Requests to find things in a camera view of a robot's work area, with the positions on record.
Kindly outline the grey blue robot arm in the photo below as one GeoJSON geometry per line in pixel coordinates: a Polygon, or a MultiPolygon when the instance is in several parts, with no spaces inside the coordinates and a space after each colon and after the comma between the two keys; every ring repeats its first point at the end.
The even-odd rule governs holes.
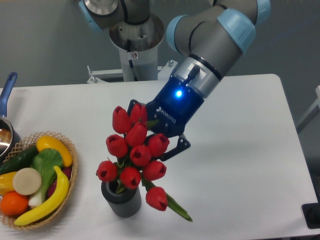
{"type": "Polygon", "coordinates": [[[166,161],[190,147],[185,126],[256,37],[256,26],[270,15],[268,0],[214,0],[196,15],[180,15],[168,26],[150,10],[148,0],[81,0],[79,8],[92,30],[109,30],[118,48],[126,82],[158,78],[162,40],[185,56],[157,96],[146,104],[151,131],[178,137],[166,161]]]}

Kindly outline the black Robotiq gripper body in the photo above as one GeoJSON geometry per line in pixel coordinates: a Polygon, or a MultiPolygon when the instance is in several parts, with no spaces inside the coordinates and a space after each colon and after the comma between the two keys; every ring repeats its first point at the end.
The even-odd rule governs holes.
{"type": "Polygon", "coordinates": [[[203,102],[196,91],[171,76],[157,96],[146,104],[148,120],[158,120],[151,130],[168,138],[183,134],[186,124],[203,102]]]}

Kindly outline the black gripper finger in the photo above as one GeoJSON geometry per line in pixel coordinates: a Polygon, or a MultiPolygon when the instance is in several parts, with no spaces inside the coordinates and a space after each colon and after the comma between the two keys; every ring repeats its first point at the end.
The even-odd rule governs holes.
{"type": "Polygon", "coordinates": [[[158,159],[162,162],[165,162],[174,156],[182,153],[183,151],[189,149],[191,147],[191,143],[186,138],[185,134],[181,134],[178,136],[176,147],[169,150],[168,152],[163,153],[158,159]]]}
{"type": "Polygon", "coordinates": [[[138,101],[132,100],[129,104],[129,116],[131,118],[146,118],[147,108],[144,104],[138,101]]]}

